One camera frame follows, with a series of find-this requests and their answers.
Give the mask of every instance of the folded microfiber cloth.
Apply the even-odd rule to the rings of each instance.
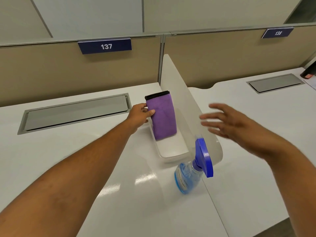
[[[169,91],[163,91],[145,96],[149,110],[155,110],[151,119],[153,133],[156,140],[160,140],[177,133],[176,116]]]

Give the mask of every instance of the hand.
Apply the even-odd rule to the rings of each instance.
[[[133,133],[135,133],[144,123],[148,122],[147,118],[151,117],[155,113],[155,110],[148,111],[145,107],[147,107],[146,103],[133,105],[128,114],[126,120],[132,124]]]
[[[223,112],[203,114],[200,119],[219,119],[221,122],[202,121],[201,124],[208,127],[209,132],[235,141],[251,154],[267,158],[279,155],[292,145],[226,104],[210,104],[209,107]]]

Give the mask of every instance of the blue number plate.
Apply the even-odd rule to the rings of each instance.
[[[287,37],[293,31],[294,27],[271,28],[267,29],[262,36],[263,38]]]
[[[93,54],[113,51],[131,51],[131,39],[79,41],[78,45],[82,54]]]

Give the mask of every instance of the transparent bottle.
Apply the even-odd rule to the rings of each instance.
[[[213,165],[204,138],[198,138],[195,141],[195,159],[181,163],[174,172],[176,185],[182,193],[188,194],[198,185],[203,173],[212,177]]]

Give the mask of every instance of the spray bottle cap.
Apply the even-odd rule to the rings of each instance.
[[[206,177],[213,177],[213,164],[207,150],[205,140],[202,136],[196,137],[195,141],[195,162],[202,168]]]

